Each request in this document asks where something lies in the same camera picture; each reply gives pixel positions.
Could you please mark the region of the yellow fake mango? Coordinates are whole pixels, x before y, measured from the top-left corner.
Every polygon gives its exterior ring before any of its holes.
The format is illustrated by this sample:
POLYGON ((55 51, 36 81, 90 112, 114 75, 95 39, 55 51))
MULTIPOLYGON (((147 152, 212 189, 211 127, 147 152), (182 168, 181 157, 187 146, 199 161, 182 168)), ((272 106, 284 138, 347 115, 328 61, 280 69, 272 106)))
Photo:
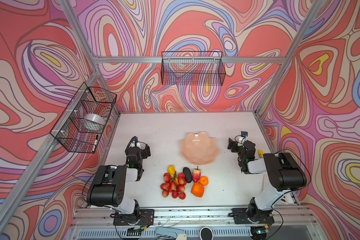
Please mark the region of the yellow fake mango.
POLYGON ((173 165, 168 167, 168 173, 170 174, 171 178, 173 178, 175 176, 176 170, 173 165))

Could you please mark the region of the red grape bunch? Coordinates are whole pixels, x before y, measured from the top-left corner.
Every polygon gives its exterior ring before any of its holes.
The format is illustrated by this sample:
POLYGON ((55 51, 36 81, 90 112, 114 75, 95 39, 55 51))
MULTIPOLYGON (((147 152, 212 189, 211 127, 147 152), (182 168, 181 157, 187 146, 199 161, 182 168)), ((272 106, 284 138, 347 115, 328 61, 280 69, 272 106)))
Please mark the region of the red grape bunch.
POLYGON ((162 197, 167 198, 171 196, 173 199, 186 199, 186 184, 185 175, 180 173, 171 176, 170 173, 165 173, 163 176, 164 182, 160 185, 162 190, 162 197))

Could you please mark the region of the small orange tangerine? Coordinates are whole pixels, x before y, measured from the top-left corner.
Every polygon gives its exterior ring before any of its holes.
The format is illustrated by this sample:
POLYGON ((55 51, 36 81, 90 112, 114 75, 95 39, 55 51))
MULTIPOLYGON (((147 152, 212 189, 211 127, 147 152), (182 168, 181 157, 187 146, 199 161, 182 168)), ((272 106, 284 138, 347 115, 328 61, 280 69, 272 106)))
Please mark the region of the small orange tangerine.
POLYGON ((199 183, 203 186, 207 186, 209 184, 209 179, 206 176, 202 176, 199 180, 199 183))

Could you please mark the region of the red fake strawberry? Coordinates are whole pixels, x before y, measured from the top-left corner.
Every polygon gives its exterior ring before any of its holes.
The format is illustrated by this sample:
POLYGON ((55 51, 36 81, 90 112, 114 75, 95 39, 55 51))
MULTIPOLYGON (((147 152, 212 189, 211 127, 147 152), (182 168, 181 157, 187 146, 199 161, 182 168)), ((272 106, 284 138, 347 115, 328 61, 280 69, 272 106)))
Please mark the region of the red fake strawberry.
POLYGON ((197 167, 196 169, 193 170, 192 180, 194 183, 198 183, 200 178, 201 178, 201 170, 199 169, 199 167, 197 167))

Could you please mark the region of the dark fake avocado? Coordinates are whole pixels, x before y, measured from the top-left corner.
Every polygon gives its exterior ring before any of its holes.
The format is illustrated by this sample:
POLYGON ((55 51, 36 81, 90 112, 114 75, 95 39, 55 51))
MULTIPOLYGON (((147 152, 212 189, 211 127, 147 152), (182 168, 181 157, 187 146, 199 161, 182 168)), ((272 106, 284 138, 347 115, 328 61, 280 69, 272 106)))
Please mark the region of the dark fake avocado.
POLYGON ((191 170, 189 168, 184 167, 183 168, 183 174, 185 175, 184 179, 186 180, 186 182, 188 184, 193 181, 193 175, 192 175, 191 170))

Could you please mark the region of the orange fake persimmon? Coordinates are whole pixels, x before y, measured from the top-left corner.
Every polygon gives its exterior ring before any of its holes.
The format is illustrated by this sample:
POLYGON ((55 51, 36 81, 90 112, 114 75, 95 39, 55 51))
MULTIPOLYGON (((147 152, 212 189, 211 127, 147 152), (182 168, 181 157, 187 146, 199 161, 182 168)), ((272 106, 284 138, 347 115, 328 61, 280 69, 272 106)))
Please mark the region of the orange fake persimmon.
POLYGON ((205 192, 205 186, 201 183, 194 183, 191 189, 191 193, 198 198, 202 198, 205 192))

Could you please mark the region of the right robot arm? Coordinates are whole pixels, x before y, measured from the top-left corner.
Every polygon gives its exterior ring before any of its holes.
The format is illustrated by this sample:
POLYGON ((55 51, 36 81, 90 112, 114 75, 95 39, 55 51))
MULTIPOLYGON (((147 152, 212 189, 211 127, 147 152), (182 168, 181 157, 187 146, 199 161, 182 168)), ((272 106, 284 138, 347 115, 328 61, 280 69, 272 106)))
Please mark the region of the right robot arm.
POLYGON ((269 183, 259 195, 252 198, 246 214, 250 221, 259 222, 273 211, 273 205, 285 194, 307 186, 307 176, 290 153, 263 154, 255 158, 256 145, 251 141, 229 138, 228 150, 238 154, 241 172, 247 175, 266 173, 269 183))

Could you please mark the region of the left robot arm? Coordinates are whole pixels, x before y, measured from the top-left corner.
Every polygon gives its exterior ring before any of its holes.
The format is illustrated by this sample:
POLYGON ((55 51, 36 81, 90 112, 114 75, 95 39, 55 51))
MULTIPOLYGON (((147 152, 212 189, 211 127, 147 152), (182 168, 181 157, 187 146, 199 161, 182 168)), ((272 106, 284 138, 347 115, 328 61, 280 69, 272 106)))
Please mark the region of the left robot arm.
POLYGON ((89 206, 108 207, 122 216, 140 216, 140 206, 137 200, 124 196, 127 182, 141 180, 144 169, 143 160, 151 156, 149 145, 140 142, 134 136, 126 149, 124 165, 100 166, 89 187, 86 202, 89 206))

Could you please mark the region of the pink petal fruit bowl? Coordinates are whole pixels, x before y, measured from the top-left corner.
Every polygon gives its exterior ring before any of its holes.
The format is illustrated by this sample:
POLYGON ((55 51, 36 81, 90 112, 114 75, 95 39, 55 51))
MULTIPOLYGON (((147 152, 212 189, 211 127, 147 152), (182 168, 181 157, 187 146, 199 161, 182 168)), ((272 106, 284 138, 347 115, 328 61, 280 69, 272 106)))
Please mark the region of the pink petal fruit bowl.
POLYGON ((217 140, 205 132, 189 133, 181 141, 181 151, 183 158, 197 166, 211 164, 220 153, 217 140))

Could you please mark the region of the silver tape roll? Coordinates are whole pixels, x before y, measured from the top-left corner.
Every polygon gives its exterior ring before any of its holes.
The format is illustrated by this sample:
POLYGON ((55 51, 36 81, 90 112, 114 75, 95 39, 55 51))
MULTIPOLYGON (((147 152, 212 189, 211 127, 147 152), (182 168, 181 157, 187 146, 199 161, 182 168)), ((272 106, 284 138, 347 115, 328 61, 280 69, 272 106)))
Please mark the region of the silver tape roll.
POLYGON ((97 114, 92 114, 92 113, 84 115, 84 119, 92 121, 92 122, 100 124, 100 125, 104 125, 106 123, 106 121, 104 120, 103 117, 101 117, 100 115, 97 115, 97 114))

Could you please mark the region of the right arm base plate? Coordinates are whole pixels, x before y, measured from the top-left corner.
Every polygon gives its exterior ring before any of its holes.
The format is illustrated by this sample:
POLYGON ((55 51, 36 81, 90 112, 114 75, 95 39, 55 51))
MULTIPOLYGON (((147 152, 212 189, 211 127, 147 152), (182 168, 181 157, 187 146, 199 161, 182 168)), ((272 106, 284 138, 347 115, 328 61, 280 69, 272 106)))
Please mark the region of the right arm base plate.
POLYGON ((234 219, 236 225, 240 224, 263 224, 272 225, 275 223, 272 211, 252 210, 248 208, 233 208, 228 214, 234 219))

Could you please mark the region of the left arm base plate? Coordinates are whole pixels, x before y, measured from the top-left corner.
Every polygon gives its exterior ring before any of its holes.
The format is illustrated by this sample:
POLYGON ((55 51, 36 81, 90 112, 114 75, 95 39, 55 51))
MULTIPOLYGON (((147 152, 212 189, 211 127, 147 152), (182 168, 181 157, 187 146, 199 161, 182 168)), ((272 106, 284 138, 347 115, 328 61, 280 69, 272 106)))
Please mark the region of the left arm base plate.
POLYGON ((135 210, 133 214, 122 215, 118 212, 114 212, 110 215, 113 219, 114 226, 140 226, 149 227, 154 223, 155 210, 154 209, 142 209, 135 210))

